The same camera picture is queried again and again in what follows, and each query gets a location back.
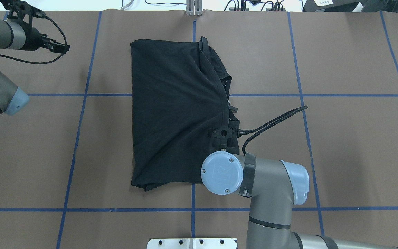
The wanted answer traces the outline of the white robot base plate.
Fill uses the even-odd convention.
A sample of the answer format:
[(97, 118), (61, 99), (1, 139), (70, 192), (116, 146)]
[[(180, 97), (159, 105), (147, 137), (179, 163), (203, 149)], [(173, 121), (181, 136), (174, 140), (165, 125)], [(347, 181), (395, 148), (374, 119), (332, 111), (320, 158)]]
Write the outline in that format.
[(155, 238), (147, 249), (238, 249), (236, 238)]

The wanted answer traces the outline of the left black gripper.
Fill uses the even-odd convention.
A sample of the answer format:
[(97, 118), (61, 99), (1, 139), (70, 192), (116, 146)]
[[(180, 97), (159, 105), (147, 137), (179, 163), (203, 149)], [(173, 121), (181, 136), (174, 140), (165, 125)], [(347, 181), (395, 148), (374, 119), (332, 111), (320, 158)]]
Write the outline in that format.
[(51, 41), (47, 34), (40, 33), (32, 27), (26, 31), (26, 51), (34, 52), (39, 48), (49, 49), (52, 53), (67, 53), (70, 50), (70, 45), (55, 40)]

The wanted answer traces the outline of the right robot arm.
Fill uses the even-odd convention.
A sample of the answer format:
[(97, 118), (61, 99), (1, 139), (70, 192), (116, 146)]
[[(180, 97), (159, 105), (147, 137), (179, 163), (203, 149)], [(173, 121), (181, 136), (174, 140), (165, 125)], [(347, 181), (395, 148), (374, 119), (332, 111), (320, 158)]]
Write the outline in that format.
[(237, 193), (251, 200), (248, 249), (388, 249), (389, 246), (292, 231), (292, 207), (306, 202), (308, 171), (300, 164), (217, 151), (203, 162), (201, 178), (208, 191)]

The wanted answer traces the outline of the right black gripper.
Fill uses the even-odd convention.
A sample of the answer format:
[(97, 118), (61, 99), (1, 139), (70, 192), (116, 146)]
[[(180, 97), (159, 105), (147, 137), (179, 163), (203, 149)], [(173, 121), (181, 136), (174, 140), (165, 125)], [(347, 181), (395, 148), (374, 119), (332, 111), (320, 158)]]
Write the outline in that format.
[(238, 130), (226, 126), (208, 129), (209, 150), (239, 150)]

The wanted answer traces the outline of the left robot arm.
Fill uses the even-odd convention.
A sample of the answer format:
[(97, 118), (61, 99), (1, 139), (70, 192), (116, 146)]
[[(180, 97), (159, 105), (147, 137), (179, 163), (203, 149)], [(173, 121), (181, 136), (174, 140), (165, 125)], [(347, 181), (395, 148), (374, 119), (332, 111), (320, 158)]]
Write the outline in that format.
[[(62, 41), (57, 41), (49, 35), (39, 31), (33, 26), (33, 18), (43, 18), (59, 31)], [(33, 61), (32, 59), (15, 58), (11, 55), (0, 54), (0, 59), (8, 59), (30, 65), (44, 65), (57, 61), (70, 50), (67, 38), (60, 27), (49, 16), (40, 12), (38, 14), (8, 14), (6, 19), (0, 19), (0, 50), (13, 50), (16, 52), (35, 52), (46, 49), (56, 53), (57, 57), (46, 61)], [(13, 116), (22, 110), (30, 101), (29, 95), (11, 79), (15, 73), (7, 73), (0, 69), (0, 116)]]

